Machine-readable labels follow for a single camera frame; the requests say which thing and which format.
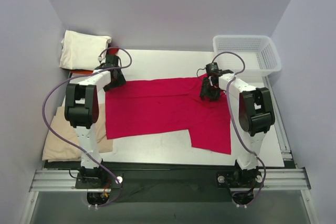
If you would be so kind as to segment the magenta red t shirt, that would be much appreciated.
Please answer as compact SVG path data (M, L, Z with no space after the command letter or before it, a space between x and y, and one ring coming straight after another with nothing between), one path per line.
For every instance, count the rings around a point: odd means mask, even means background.
M201 99L201 87L201 80L191 77L128 81L107 91L107 138L187 130L192 147L231 154L226 95Z

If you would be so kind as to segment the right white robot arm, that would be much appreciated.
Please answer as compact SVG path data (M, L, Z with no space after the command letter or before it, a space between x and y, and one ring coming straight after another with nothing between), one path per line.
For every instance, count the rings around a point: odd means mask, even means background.
M226 94L230 122L243 148L236 159L240 169L233 172L233 182L245 186L251 181L249 170L261 162L262 142L275 123L270 91L248 84L226 70L206 74L201 80L202 100L217 101L222 92Z

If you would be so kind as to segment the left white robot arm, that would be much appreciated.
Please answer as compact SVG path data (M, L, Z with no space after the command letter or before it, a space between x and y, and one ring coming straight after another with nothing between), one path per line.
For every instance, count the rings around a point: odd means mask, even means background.
M66 86L65 119L75 129L79 146L83 149L81 167L95 169L102 162L95 134L99 118L98 93L126 84L121 71L121 60L107 55L106 61L94 70L95 75Z

